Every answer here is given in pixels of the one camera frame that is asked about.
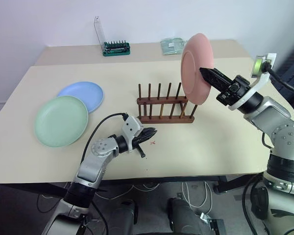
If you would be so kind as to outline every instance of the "black wire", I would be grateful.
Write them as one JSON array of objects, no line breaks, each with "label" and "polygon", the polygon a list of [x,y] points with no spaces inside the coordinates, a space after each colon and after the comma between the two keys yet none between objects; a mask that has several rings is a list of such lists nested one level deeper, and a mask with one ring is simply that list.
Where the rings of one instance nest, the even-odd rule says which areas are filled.
[{"label": "black wire", "polygon": [[261,136],[261,141],[265,147],[272,149],[272,147],[270,145],[267,145],[265,143],[265,133],[264,132],[263,132],[263,135]]},{"label": "black wire", "polygon": [[280,83],[282,86],[284,86],[290,92],[294,93],[294,87],[291,86],[290,84],[286,83],[285,81],[283,81],[282,78],[278,74],[276,74],[275,71],[273,71],[271,69],[271,65],[269,63],[265,64],[265,71],[270,73],[270,75],[274,78],[275,81]]},{"label": "black wire", "polygon": [[257,235],[257,232],[256,232],[256,230],[255,230],[253,224],[251,223],[251,220],[250,220],[250,218],[249,218],[249,216],[248,216],[248,214],[247,214],[246,204],[245,204],[245,199],[246,199],[246,192],[247,192],[247,189],[248,189],[249,185],[253,182],[254,179],[256,179],[257,177],[259,177],[259,176],[262,175],[262,174],[263,174],[263,173],[261,172],[261,173],[255,175],[255,176],[253,176],[252,178],[250,178],[250,180],[247,182],[247,184],[246,184],[246,186],[245,186],[245,188],[244,188],[244,190],[243,190],[243,194],[242,194],[242,207],[243,207],[243,213],[244,213],[244,216],[245,216],[245,218],[246,218],[246,220],[247,220],[247,223],[248,223],[248,225],[249,225],[249,227],[250,227],[250,230],[252,231],[252,233],[253,233],[254,235]]},{"label": "black wire", "polygon": [[95,132],[96,132],[96,131],[98,130],[98,128],[100,127],[100,125],[101,125],[104,121],[106,121],[108,118],[111,118],[111,117],[114,117],[114,116],[119,116],[119,115],[124,117],[124,115],[127,115],[127,114],[126,114],[126,113],[116,113],[116,114],[111,114],[111,115],[105,117],[103,120],[101,120],[101,122],[96,126],[96,128],[94,129],[94,131],[92,132],[92,134],[90,135],[90,137],[89,137],[89,139],[88,139],[88,141],[87,141],[87,143],[86,143],[86,146],[85,146],[85,148],[84,148],[84,152],[83,152],[83,155],[82,155],[82,160],[81,160],[80,163],[82,163],[82,162],[84,161],[84,158],[85,158],[85,154],[86,154],[86,150],[87,150],[87,148],[88,148],[88,145],[89,145],[90,141],[92,140],[92,138],[93,138]]},{"label": "black wire", "polygon": [[40,213],[48,213],[48,212],[50,212],[50,211],[52,211],[55,207],[56,207],[56,205],[58,205],[58,203],[59,203],[59,201],[60,201],[60,199],[49,209],[49,210],[47,210],[47,211],[42,211],[40,208],[39,208],[39,206],[38,206],[38,202],[39,202],[39,197],[40,197],[40,194],[37,196],[37,201],[36,201],[36,207],[37,207],[37,210],[40,212]]},{"label": "black wire", "polygon": [[88,231],[90,231],[90,233],[91,233],[92,235],[94,235],[93,231],[92,231],[90,228],[88,228],[87,226],[85,226],[85,227],[88,229]]},{"label": "black wire", "polygon": [[103,214],[100,212],[99,208],[95,205],[95,203],[93,201],[92,201],[92,205],[96,209],[96,211],[98,212],[99,216],[102,218],[102,220],[104,222],[104,225],[106,227],[106,235],[109,235],[108,223],[107,223],[106,219],[104,218]]}]

